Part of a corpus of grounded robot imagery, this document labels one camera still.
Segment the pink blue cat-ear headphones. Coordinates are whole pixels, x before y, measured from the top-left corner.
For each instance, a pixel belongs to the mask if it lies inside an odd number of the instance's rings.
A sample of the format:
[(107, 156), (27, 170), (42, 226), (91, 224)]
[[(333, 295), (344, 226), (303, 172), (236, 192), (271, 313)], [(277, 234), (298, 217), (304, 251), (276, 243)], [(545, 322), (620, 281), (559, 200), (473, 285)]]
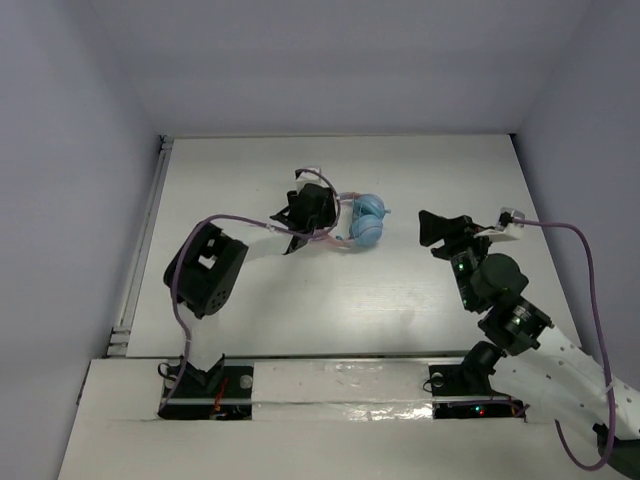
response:
[(340, 203), (351, 204), (349, 236), (327, 238), (327, 241), (341, 248), (372, 248), (382, 237), (383, 221), (390, 210), (384, 201), (372, 193), (343, 192), (338, 195)]

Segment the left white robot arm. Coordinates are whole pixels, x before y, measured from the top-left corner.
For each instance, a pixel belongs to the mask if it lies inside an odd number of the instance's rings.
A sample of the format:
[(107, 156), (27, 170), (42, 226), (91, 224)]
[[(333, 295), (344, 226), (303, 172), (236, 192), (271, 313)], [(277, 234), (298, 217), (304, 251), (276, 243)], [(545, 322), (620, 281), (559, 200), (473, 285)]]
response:
[(326, 237), (338, 217), (335, 189), (307, 183), (298, 191), (288, 192), (287, 206), (267, 222), (231, 214), (214, 214), (200, 221), (163, 277), (185, 339), (180, 364), (167, 368), (165, 378), (178, 386), (190, 366), (193, 334), (181, 318), (180, 305), (198, 320), (217, 314), (230, 299), (244, 264), (292, 254), (308, 242)]

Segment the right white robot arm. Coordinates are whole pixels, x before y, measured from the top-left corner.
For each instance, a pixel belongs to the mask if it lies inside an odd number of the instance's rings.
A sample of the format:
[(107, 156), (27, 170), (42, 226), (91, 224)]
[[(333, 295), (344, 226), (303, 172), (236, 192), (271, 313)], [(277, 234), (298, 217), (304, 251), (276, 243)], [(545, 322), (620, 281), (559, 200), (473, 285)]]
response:
[(462, 215), (446, 218), (422, 210), (419, 242), (450, 263), (462, 305), (480, 315), (485, 340), (464, 357), (458, 371), (470, 391), (490, 387), (547, 414), (556, 428), (570, 427), (595, 442), (599, 455), (585, 471), (609, 466), (639, 476), (639, 392), (615, 377), (603, 339), (599, 360), (585, 353), (523, 292), (529, 280), (510, 256), (492, 244), (521, 238), (530, 220), (502, 209), (491, 227)]

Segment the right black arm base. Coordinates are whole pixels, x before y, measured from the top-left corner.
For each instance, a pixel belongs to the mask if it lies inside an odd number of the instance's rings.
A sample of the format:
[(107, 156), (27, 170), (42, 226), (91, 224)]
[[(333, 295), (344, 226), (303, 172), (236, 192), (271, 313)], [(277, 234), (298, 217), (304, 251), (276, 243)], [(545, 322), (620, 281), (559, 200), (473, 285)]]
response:
[(436, 420), (525, 419), (528, 405), (495, 391), (490, 376), (504, 357), (495, 345), (478, 342), (459, 364), (429, 367), (422, 390), (435, 399)]

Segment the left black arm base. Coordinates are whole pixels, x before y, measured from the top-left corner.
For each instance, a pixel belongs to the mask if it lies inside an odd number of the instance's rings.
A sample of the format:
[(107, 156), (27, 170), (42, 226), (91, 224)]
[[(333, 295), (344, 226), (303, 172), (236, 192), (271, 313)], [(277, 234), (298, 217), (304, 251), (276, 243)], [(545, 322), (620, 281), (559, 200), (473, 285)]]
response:
[(254, 364), (222, 356), (209, 370), (162, 362), (164, 381), (158, 416), (163, 420), (243, 421), (252, 419)]

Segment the white foam front panel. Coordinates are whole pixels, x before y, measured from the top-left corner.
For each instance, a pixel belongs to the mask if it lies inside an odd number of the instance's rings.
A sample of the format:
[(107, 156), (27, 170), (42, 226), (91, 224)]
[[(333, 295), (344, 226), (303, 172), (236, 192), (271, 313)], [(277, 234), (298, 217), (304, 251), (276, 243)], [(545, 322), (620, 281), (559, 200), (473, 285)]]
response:
[(256, 421), (421, 421), (433, 418), (417, 360), (278, 360), (255, 364)]

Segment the aluminium rail left edge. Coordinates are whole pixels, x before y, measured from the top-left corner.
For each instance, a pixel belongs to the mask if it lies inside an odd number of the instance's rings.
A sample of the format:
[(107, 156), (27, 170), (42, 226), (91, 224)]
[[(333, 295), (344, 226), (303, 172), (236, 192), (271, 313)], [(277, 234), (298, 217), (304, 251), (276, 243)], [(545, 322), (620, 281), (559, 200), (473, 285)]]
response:
[(109, 342), (105, 352), (106, 358), (121, 358), (125, 357), (127, 353), (173, 144), (173, 137), (166, 135), (160, 137), (160, 148), (156, 168), (144, 208), (142, 224), (134, 247), (130, 268), (126, 276), (119, 311), (110, 331)]

